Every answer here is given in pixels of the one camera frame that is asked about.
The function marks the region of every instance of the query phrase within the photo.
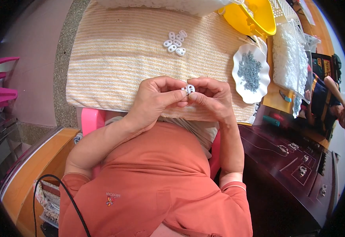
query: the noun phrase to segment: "orange shirt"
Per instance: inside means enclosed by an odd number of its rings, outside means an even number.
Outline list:
[[[192,237],[252,236],[245,184],[220,190],[188,130],[157,122],[108,156],[95,179],[76,173],[62,179],[91,236],[150,236],[161,223]],[[60,192],[59,236],[86,236],[62,186]]]

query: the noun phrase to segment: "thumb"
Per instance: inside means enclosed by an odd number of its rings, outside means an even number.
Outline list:
[[[175,90],[161,93],[162,97],[162,105],[167,107],[173,103],[177,103],[181,101],[184,97],[186,97],[187,92],[184,90]]]
[[[211,108],[211,101],[209,97],[199,92],[192,92],[188,95],[189,100],[195,104],[201,105],[206,108]]]

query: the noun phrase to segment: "person's right hand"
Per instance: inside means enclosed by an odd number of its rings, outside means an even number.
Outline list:
[[[195,92],[190,93],[190,102],[208,109],[219,122],[234,121],[232,107],[232,94],[227,82],[220,82],[208,77],[192,78],[188,84],[195,87]]]

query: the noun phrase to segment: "granite floor border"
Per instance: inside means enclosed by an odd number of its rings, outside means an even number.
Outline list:
[[[90,0],[72,2],[59,36],[53,77],[54,111],[57,126],[78,128],[76,109],[66,101],[67,70],[75,35],[89,2]]]

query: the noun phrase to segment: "person's left hand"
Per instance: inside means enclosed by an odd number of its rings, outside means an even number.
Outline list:
[[[124,119],[141,132],[151,129],[164,109],[188,105],[187,92],[181,90],[186,85],[186,82],[168,76],[143,80]]]

